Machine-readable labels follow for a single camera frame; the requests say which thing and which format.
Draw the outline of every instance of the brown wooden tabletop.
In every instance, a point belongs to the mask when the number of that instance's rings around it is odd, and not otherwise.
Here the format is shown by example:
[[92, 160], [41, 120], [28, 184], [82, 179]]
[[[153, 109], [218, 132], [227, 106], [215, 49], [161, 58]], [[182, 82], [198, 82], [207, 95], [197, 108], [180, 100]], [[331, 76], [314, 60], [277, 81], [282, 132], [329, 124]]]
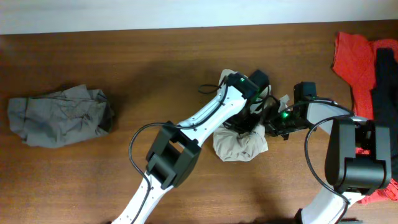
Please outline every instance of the brown wooden tabletop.
[[[224, 68], [269, 75], [273, 94], [301, 81], [319, 96], [351, 107], [349, 86], [333, 73], [336, 32], [398, 39], [398, 21], [334, 22], [196, 29], [121, 30], [0, 36], [0, 223], [105, 223], [124, 210], [142, 177], [127, 156], [142, 125], [177, 123], [213, 95]], [[9, 130], [7, 99], [100, 88], [116, 112], [110, 135], [59, 149], [29, 147]], [[133, 156], [144, 168], [157, 129], [143, 132]], [[288, 141], [267, 137], [269, 150], [251, 162], [222, 162], [212, 138], [191, 176], [160, 201], [148, 223], [251, 223], [291, 218], [321, 186], [305, 162], [306, 132]], [[323, 177], [328, 135], [317, 131], [310, 157]], [[353, 205], [346, 218], [397, 223], [398, 203]]]

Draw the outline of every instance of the gray cloth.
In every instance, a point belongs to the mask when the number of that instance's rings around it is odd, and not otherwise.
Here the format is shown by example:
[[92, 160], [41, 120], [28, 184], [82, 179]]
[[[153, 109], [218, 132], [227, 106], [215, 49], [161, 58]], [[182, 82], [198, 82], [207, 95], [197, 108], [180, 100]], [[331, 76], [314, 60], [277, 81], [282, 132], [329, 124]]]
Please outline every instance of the gray cloth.
[[101, 90], [85, 85], [44, 96], [12, 98], [10, 129], [29, 146], [49, 148], [107, 135], [114, 115]]

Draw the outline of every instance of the black cloth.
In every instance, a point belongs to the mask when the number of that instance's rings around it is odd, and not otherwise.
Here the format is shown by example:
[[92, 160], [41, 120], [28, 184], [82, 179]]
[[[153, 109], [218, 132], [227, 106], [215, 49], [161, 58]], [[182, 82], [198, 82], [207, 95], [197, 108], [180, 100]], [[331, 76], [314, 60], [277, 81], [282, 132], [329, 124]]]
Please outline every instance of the black cloth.
[[375, 66], [374, 119], [390, 128], [392, 177], [398, 180], [398, 63], [394, 51], [378, 49]]

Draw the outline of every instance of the white backdrop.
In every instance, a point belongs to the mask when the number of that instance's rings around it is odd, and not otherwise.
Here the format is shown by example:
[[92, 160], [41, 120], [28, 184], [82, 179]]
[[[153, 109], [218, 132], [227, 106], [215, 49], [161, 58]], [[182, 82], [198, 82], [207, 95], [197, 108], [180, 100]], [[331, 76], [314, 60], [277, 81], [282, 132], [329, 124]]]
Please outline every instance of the white backdrop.
[[398, 19], [398, 0], [0, 0], [0, 34]]

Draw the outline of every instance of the green led indicator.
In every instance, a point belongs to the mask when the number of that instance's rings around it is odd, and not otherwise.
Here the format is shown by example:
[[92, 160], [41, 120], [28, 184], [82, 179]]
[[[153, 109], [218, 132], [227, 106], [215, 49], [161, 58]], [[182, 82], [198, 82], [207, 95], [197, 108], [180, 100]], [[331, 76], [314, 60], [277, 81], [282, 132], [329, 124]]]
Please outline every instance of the green led indicator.
[[287, 118], [288, 116], [289, 116], [288, 113], [286, 113], [286, 112], [283, 112], [283, 113], [282, 113], [282, 118]]

